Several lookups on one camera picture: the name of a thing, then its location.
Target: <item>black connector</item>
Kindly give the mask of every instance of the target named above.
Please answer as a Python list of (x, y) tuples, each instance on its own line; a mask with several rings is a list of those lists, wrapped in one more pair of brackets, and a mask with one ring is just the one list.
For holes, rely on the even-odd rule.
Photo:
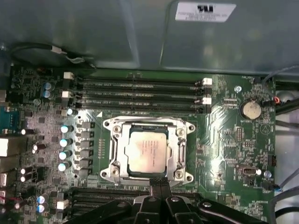
[(268, 166), (275, 167), (276, 164), (277, 164), (276, 156), (275, 156), (275, 155), (271, 155), (271, 154), (269, 154), (269, 155), (268, 155)]
[(270, 190), (270, 191), (280, 190), (280, 187), (277, 184), (271, 182), (262, 182), (261, 186), (265, 190)]

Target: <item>capacitor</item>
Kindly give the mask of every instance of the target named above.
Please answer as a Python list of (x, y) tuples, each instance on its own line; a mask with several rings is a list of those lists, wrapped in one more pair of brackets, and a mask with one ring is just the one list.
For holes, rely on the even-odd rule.
[(21, 169), (21, 174), (24, 175), (24, 174), (31, 173), (31, 172), (32, 172), (32, 169), (33, 169), (33, 167), (22, 168), (22, 169)]
[(66, 158), (69, 158), (72, 154), (73, 154), (73, 152), (71, 150), (64, 150), (63, 152), (59, 153), (58, 157), (61, 160), (65, 160)]
[(31, 187), (27, 188), (26, 190), (20, 192), (19, 196), (23, 199), (26, 199), (35, 194), (36, 194), (36, 189), (35, 189), (35, 187), (31, 186)]
[(14, 209), (16, 210), (19, 210), (20, 208), (22, 208), (24, 205), (28, 204), (28, 201), (27, 200), (23, 200), (21, 202), (17, 202), (15, 205), (14, 205)]
[(45, 89), (45, 90), (54, 90), (55, 89), (55, 86), (54, 85), (52, 85), (51, 83), (48, 83), (48, 82), (46, 82), (44, 85), (43, 85), (43, 88)]
[(42, 150), (45, 149), (46, 145), (45, 144), (34, 144), (33, 145), (33, 150), (38, 151), (38, 150)]
[(59, 144), (61, 147), (66, 147), (73, 144), (73, 142), (74, 142), (73, 139), (61, 139)]
[(271, 178), (271, 177), (272, 177), (272, 173), (271, 173), (270, 171), (266, 170), (266, 171), (263, 173), (263, 176), (264, 176), (265, 178)]
[(36, 208), (36, 211), (37, 211), (38, 213), (43, 213), (44, 211), (47, 210), (48, 206), (49, 206), (48, 203), (39, 204), (39, 205), (37, 206), (37, 208)]
[(22, 129), (21, 130), (21, 134), (22, 135), (26, 135), (26, 134), (34, 134), (34, 130), (33, 129)]
[(64, 172), (66, 169), (68, 169), (71, 166), (71, 162), (70, 161), (65, 161), (63, 163), (60, 163), (58, 165), (58, 170), (60, 172)]
[(67, 109), (66, 113), (67, 113), (67, 115), (74, 116), (74, 115), (78, 114), (78, 111), (75, 109), (69, 108), (69, 109)]
[(74, 130), (74, 127), (72, 125), (63, 125), (60, 128), (62, 133), (72, 132)]
[(32, 111), (25, 111), (25, 117), (31, 118), (33, 116)]
[(262, 171), (260, 169), (256, 170), (256, 175), (260, 176), (262, 174)]
[(37, 197), (36, 202), (39, 204), (44, 204), (45, 202), (47, 202), (49, 199), (49, 195), (48, 194), (42, 194), (39, 197)]
[(54, 93), (50, 92), (49, 90), (46, 90), (43, 92), (43, 97), (48, 98), (48, 99), (53, 99), (54, 98)]
[(26, 174), (24, 176), (21, 176), (20, 181), (21, 182), (26, 182), (32, 178), (32, 174)]

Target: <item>white connector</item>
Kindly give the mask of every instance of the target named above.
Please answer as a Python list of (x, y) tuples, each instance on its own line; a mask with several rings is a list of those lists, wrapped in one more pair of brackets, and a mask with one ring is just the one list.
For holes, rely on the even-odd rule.
[(74, 74), (70, 71), (65, 71), (64, 72), (64, 79), (70, 79), (73, 80), (74, 79)]
[(211, 78), (204, 78), (202, 80), (202, 84), (203, 85), (212, 85), (213, 84), (213, 80)]
[(202, 104), (204, 104), (204, 105), (211, 105), (212, 104), (212, 98), (210, 98), (210, 97), (203, 97), (202, 98)]
[(69, 200), (60, 201), (60, 202), (57, 202), (56, 208), (64, 210), (67, 208), (68, 205), (69, 205)]
[(62, 91), (62, 98), (71, 98), (71, 91)]

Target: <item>white label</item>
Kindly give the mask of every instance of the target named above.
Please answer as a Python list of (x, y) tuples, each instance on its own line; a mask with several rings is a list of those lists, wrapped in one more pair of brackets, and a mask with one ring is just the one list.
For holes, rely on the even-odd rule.
[(236, 4), (179, 2), (177, 21), (225, 22)]

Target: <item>wire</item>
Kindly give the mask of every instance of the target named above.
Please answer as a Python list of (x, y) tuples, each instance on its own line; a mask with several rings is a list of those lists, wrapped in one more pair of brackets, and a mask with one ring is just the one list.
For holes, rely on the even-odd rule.
[(299, 124), (297, 124), (297, 123), (288, 123), (288, 122), (284, 122), (281, 120), (276, 120), (275, 124), (278, 126), (282, 126), (282, 127), (299, 129)]
[(284, 181), (282, 181), (279, 187), (282, 189), (288, 182), (290, 182), (298, 174), (299, 174), (299, 168), (296, 169), (291, 175), (289, 175)]
[(267, 75), (266, 78), (263, 79), (263, 81), (262, 81), (262, 87), (263, 87), (263, 89), (264, 89), (270, 96), (272, 96), (272, 97), (274, 98), (276, 95), (273, 94), (273, 93), (269, 90), (269, 88), (268, 88), (267, 85), (266, 85), (266, 82), (267, 82), (270, 78), (272, 78), (272, 77), (278, 75), (279, 73), (282, 73), (282, 72), (285, 72), (285, 71), (288, 71), (288, 70), (292, 70), (292, 69), (296, 69), (296, 68), (299, 68), (299, 64), (296, 64), (296, 65), (293, 65), (293, 66), (290, 66), (290, 67), (286, 67), (286, 68), (283, 68), (283, 69), (280, 69), (280, 70), (271, 72), (271, 73), (270, 73), (269, 75)]
[(65, 58), (70, 61), (73, 64), (79, 64), (82, 63), (83, 65), (85, 64), (84, 68), (92, 68), (95, 69), (95, 66), (91, 63), (88, 63), (82, 56), (79, 56), (76, 53), (73, 52), (69, 52), (66, 50), (63, 50), (59, 47), (50, 45), (50, 44), (44, 44), (44, 43), (30, 43), (30, 42), (22, 42), (22, 43), (18, 43), (15, 46), (13, 46), (8, 53), (10, 54), (11, 58), (19, 61), (20, 63), (25, 63), (28, 64), (28, 62), (24, 61), (24, 60), (20, 60), (17, 59), (14, 55), (21, 51), (21, 50), (25, 50), (25, 49), (44, 49), (44, 50), (50, 50), (56, 54), (60, 54), (60, 55), (64, 55)]
[(280, 209), (275, 212), (275, 217), (278, 218), (280, 216), (283, 216), (284, 214), (291, 213), (291, 212), (299, 212), (299, 207), (287, 207)]
[(282, 201), (284, 199), (287, 199), (289, 197), (293, 197), (299, 195), (299, 186), (291, 188), (289, 190), (286, 190), (282, 193), (280, 193), (279, 195), (276, 195), (274, 198), (272, 198), (269, 201), (269, 212), (270, 212), (270, 223), (271, 224), (277, 224), (276, 222), (276, 217), (275, 217), (275, 205), (277, 202)]

